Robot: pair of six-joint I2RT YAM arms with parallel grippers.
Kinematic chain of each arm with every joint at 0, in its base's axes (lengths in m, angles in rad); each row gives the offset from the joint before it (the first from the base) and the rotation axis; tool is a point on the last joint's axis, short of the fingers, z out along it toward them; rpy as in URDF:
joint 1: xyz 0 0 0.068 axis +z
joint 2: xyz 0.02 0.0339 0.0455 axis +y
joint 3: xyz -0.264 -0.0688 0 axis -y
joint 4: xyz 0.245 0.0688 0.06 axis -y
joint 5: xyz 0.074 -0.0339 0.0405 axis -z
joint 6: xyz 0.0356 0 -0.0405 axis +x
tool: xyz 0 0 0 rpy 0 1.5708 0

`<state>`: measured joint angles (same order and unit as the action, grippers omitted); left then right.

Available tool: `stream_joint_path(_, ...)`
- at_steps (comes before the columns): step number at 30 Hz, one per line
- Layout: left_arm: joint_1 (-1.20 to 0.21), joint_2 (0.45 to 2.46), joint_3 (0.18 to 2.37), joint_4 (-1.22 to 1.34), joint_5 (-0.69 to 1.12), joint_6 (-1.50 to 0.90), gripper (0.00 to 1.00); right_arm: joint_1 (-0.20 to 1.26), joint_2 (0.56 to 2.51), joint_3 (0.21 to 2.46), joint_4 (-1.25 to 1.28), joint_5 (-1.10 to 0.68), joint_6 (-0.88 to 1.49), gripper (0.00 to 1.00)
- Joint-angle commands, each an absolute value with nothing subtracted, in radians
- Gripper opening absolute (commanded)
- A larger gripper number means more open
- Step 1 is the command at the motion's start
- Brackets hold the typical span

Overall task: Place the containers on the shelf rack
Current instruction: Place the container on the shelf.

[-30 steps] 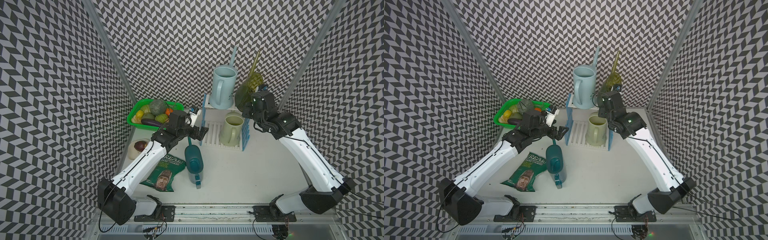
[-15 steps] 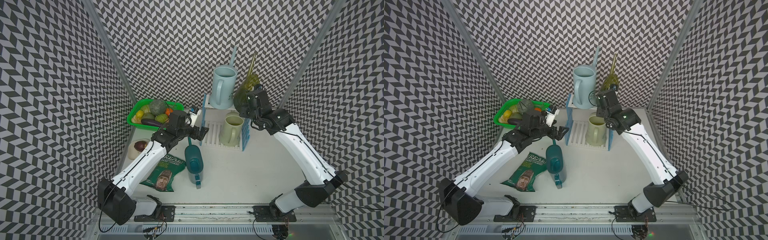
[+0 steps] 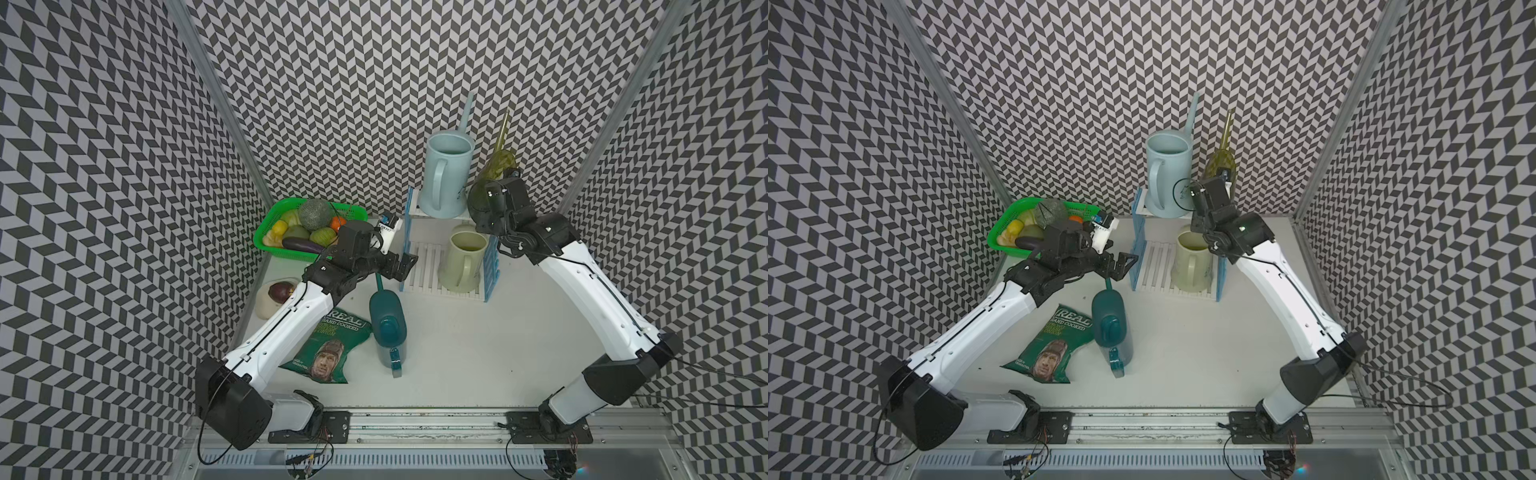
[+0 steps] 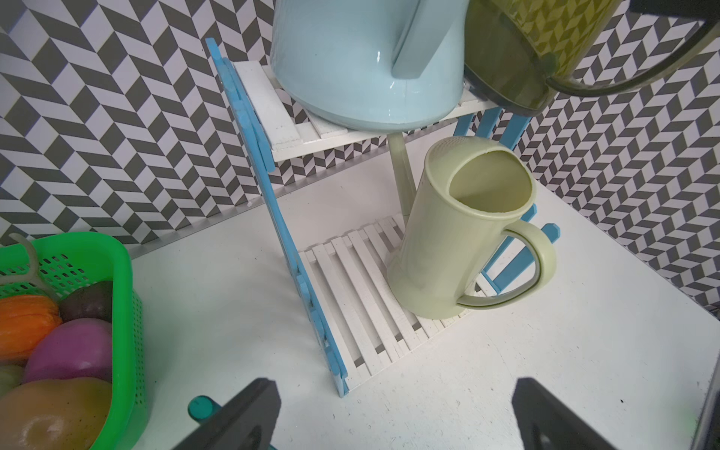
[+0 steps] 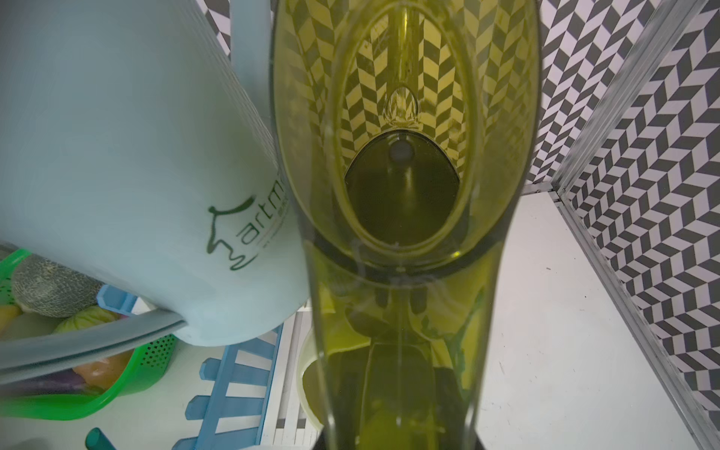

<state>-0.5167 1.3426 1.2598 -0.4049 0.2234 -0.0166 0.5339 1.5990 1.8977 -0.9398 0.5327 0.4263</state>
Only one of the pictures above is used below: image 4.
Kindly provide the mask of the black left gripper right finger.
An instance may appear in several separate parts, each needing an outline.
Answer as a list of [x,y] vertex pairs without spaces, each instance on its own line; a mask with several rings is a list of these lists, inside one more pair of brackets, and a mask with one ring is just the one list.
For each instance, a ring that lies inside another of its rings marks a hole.
[[534,378],[519,378],[512,397],[525,449],[615,449]]

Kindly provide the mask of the dark teal watering can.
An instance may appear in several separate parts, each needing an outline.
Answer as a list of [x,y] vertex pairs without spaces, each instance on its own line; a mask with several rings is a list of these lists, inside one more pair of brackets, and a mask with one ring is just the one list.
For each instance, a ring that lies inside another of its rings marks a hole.
[[194,397],[187,405],[187,413],[190,418],[200,425],[206,423],[220,410],[221,405],[205,395]]

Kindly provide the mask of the pale green watering can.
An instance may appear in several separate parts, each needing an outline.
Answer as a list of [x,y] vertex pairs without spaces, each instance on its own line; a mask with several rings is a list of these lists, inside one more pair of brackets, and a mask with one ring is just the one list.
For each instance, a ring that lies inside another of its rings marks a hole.
[[[414,180],[405,142],[388,138],[405,232],[386,280],[405,309],[444,320],[465,309],[494,309],[546,286],[557,268],[551,240],[522,216],[534,205],[536,182],[499,142],[454,136],[435,142]],[[515,238],[534,259],[532,278],[491,297],[468,294],[502,241]]]

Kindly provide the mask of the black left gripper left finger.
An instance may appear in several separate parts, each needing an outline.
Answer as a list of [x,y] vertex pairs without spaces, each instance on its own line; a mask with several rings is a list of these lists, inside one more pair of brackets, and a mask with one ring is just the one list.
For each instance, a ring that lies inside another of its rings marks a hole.
[[271,449],[281,411],[277,383],[257,378],[207,422],[174,447],[194,449]]

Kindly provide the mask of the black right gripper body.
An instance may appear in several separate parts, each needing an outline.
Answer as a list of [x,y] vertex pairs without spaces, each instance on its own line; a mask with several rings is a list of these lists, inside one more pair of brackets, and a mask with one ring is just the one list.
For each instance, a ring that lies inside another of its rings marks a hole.
[[633,13],[717,23],[719,0],[630,0]]

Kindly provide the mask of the olive transparent watering can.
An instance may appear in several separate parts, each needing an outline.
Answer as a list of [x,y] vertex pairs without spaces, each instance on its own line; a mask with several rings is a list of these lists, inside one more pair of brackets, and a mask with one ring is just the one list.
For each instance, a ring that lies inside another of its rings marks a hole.
[[465,77],[472,92],[521,116],[537,116],[558,93],[598,98],[671,75],[719,36],[703,22],[667,58],[616,84],[590,85],[573,72],[620,6],[617,1],[472,1],[465,22]]

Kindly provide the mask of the light blue watering can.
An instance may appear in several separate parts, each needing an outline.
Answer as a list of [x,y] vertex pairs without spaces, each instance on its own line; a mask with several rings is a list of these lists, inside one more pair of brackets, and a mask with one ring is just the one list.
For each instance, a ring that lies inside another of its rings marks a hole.
[[315,116],[358,131],[411,131],[463,92],[466,1],[302,1],[275,5],[270,64]]

